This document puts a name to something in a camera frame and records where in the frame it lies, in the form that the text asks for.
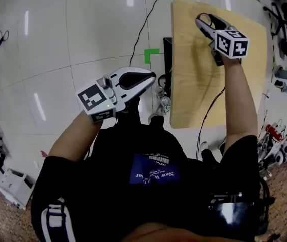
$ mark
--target white tile floor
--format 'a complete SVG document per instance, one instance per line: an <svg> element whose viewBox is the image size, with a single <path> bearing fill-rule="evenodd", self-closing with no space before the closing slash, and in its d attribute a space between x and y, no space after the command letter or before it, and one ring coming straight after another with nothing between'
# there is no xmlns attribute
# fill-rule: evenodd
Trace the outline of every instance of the white tile floor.
<svg viewBox="0 0 287 242"><path fill-rule="evenodd" d="M0 46L0 132L9 156L7 167L37 178L41 150L48 152L64 128L80 112L75 89L86 80L126 66L142 24L155 0L0 0L0 30L10 36ZM163 54L144 63L144 50L159 48L171 36L170 3L159 0L136 47L133 66L164 72ZM270 22L255 0L199 0L243 14L263 24ZM268 35L267 84L270 99L261 101L259 126L266 109L266 123L283 119L287 125L287 95L271 84L272 40ZM155 86L141 96L143 123L157 108ZM114 124L110 119L104 127ZM186 155L195 158L198 129L165 128L181 143ZM205 128L201 141L225 136L225 126Z"/></svg>

